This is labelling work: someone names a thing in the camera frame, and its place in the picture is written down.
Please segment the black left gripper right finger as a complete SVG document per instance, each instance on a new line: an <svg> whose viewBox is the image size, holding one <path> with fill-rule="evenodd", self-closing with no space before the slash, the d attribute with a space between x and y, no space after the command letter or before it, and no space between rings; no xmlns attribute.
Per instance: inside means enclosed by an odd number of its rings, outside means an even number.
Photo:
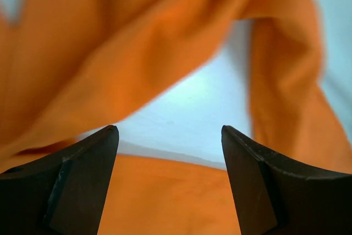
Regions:
<svg viewBox="0 0 352 235"><path fill-rule="evenodd" d="M310 166L222 127L241 234L351 234L351 175Z"/></svg>

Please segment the orange trousers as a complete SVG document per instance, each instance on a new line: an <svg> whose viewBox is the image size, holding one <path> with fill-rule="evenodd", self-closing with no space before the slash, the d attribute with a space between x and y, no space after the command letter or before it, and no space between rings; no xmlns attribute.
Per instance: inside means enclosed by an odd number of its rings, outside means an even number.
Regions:
<svg viewBox="0 0 352 235"><path fill-rule="evenodd" d="M1 173L115 125L251 19L253 141L351 175L314 0L25 0L1 20ZM226 170L116 155L97 234L241 234Z"/></svg>

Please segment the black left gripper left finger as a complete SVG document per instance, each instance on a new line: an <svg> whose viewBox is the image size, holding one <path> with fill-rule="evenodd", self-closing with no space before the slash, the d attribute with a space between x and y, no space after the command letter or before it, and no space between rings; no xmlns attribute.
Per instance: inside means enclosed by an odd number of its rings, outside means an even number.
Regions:
<svg viewBox="0 0 352 235"><path fill-rule="evenodd" d="M1 173L1 234L97 234L118 143L109 125Z"/></svg>

